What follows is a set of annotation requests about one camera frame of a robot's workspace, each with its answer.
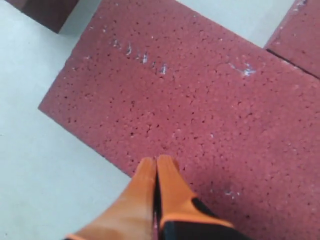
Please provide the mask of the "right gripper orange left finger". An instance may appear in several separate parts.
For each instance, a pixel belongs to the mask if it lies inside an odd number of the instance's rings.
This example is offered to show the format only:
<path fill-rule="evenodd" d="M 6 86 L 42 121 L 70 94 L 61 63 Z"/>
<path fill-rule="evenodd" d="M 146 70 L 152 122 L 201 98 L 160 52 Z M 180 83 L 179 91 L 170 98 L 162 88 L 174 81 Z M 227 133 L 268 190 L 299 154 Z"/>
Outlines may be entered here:
<path fill-rule="evenodd" d="M 151 240 L 154 230 L 154 193 L 157 163 L 143 158 L 116 201 L 95 220 L 67 240 Z"/>

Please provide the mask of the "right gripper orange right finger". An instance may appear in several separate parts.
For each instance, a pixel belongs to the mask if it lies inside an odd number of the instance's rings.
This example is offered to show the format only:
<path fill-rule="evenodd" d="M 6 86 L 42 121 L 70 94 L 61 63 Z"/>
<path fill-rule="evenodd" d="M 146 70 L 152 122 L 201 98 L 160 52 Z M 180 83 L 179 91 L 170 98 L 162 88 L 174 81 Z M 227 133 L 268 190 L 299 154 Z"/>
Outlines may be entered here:
<path fill-rule="evenodd" d="M 159 240 L 249 240 L 234 225 L 214 214 L 189 187 L 178 162 L 157 159 L 157 229 Z"/>

